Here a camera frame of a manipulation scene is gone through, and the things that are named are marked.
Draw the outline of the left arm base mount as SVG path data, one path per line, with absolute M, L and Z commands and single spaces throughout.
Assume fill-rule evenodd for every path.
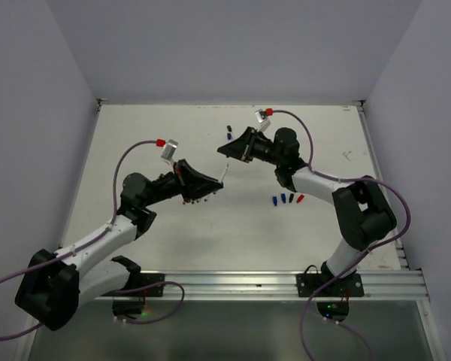
M 134 293 L 121 293 L 121 291 L 148 287 L 152 284 L 165 281 L 165 275 L 163 273 L 154 272 L 142 273 L 141 267 L 137 263 L 124 256 L 115 256 L 111 259 L 111 261 L 123 266 L 129 273 L 129 276 L 124 287 L 119 290 L 110 291 L 109 293 L 106 293 L 106 296 L 132 297 L 131 301 L 113 301 L 113 315 L 129 320 L 137 320 L 138 316 L 144 311 L 146 298 L 148 296 L 156 298 L 162 297 L 164 286 L 158 285 L 147 290 L 140 290 Z

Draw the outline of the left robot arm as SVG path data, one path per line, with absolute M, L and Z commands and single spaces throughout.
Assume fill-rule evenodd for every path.
M 77 309 L 107 293 L 139 295 L 142 287 L 160 288 L 162 281 L 146 282 L 141 267 L 115 251 L 132 243 L 152 226 L 156 212 L 149 206 L 181 196 L 197 201 L 223 188 L 223 182 L 196 171 L 186 160 L 170 172 L 149 180 L 131 173 L 123 180 L 120 205 L 109 223 L 77 243 L 35 253 L 24 274 L 15 304 L 52 331 L 62 328 Z

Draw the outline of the black marker vertical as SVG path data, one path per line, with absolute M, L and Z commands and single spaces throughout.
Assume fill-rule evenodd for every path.
M 228 169 L 229 169 L 229 163 L 226 163 L 225 168 L 224 168 L 224 170 L 223 170 L 223 172 L 221 174 L 221 177 L 219 179 L 219 182 L 222 183 L 222 184 L 223 184 L 223 182 L 225 180 L 225 177 L 226 177 L 226 174 L 228 172 Z

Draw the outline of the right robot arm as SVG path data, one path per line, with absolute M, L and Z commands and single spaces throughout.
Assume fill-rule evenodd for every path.
M 347 266 L 372 244 L 384 239 L 397 220 L 379 185 L 371 177 L 335 180 L 310 170 L 300 157 L 295 131 L 280 128 L 274 139 L 248 127 L 237 139 L 218 147 L 217 152 L 242 162 L 259 159 L 275 166 L 279 185 L 312 196 L 334 206 L 341 241 L 334 253 L 321 265 L 319 285 L 324 293 L 337 295 L 347 285 L 356 267 Z

